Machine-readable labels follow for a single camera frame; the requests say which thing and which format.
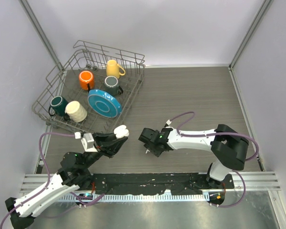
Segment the white earbud charging case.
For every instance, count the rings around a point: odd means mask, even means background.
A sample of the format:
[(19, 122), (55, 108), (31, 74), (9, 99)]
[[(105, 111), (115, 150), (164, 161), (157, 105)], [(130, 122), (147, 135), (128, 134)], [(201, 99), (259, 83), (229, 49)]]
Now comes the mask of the white earbud charging case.
[(120, 126), (116, 127), (114, 129), (113, 133), (115, 134), (117, 139), (123, 138), (123, 137), (128, 137), (130, 134), (126, 125), (120, 125)]

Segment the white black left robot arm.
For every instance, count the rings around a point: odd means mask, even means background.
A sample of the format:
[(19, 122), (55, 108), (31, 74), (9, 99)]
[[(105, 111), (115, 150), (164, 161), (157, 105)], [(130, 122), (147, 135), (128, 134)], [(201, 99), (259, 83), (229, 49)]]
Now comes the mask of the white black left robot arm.
[(115, 130), (114, 133), (75, 132), (72, 137), (80, 139), (84, 153), (67, 152), (61, 161), (61, 168), (47, 181), (21, 198), (5, 201), (7, 217), (15, 229), (26, 229), (53, 202), (76, 190), (88, 190), (92, 175), (88, 168), (102, 156), (112, 158), (126, 142), (129, 130)]

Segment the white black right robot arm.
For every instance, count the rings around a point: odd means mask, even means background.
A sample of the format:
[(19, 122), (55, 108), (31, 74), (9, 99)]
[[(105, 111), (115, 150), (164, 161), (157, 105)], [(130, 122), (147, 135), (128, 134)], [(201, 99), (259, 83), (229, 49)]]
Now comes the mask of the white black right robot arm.
[(216, 161), (209, 166), (205, 179), (200, 183), (190, 181), (196, 189), (220, 188), (230, 172), (242, 171), (249, 145), (244, 136), (223, 124), (205, 131), (181, 131), (168, 125), (161, 131), (144, 128), (138, 140), (156, 157), (179, 149), (212, 152)]

